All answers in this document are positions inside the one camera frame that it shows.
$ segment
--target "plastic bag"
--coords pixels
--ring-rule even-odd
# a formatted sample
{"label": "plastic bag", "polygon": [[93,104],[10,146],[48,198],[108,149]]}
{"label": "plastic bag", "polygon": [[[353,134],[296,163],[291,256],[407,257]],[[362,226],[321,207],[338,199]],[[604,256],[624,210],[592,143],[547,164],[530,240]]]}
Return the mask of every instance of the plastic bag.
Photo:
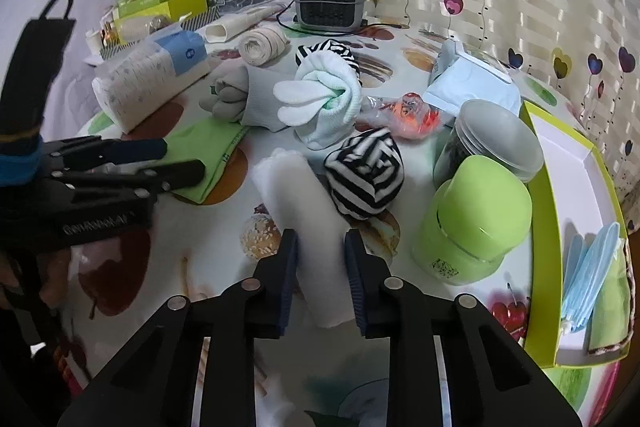
{"label": "plastic bag", "polygon": [[362,97],[356,127],[388,127],[394,137],[422,139],[441,126],[440,112],[424,102],[419,94],[406,93],[402,98]]}

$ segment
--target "green lid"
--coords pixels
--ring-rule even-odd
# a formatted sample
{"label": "green lid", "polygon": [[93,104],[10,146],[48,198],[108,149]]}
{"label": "green lid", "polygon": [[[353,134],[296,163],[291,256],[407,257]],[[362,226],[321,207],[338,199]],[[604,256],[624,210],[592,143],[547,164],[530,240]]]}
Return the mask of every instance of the green lid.
{"label": "green lid", "polygon": [[492,260],[524,240],[531,226],[531,198],[507,168],[473,155],[453,176],[438,206],[438,219],[459,247]]}

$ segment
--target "green cloth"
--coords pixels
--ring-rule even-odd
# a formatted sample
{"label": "green cloth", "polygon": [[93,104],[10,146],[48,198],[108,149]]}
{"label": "green cloth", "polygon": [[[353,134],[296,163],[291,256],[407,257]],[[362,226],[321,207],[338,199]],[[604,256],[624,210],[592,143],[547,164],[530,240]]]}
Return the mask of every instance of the green cloth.
{"label": "green cloth", "polygon": [[167,136],[166,155],[159,164],[200,160],[206,169],[198,185],[178,188],[174,193],[202,203],[222,177],[226,162],[247,129],[239,123],[209,117]]}
{"label": "green cloth", "polygon": [[591,317],[589,349],[620,343],[628,333],[631,291],[626,279],[625,253],[612,260]]}

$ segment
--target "striped rolled sock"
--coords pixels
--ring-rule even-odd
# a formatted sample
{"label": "striped rolled sock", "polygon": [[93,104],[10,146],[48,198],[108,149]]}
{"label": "striped rolled sock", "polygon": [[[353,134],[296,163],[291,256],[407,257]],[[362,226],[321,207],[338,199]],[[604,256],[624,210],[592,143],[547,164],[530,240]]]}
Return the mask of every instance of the striped rolled sock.
{"label": "striped rolled sock", "polygon": [[355,219],[385,210],[404,182],[402,156],[387,128],[345,140],[324,167],[338,211]]}

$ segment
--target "rolled bandage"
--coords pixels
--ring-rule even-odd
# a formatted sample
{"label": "rolled bandage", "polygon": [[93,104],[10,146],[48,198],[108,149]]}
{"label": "rolled bandage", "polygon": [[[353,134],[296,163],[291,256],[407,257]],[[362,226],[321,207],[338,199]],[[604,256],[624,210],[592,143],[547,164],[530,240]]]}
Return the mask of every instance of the rolled bandage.
{"label": "rolled bandage", "polygon": [[262,26],[240,37],[238,51],[242,59],[251,66],[261,66],[282,55],[289,39],[277,26]]}

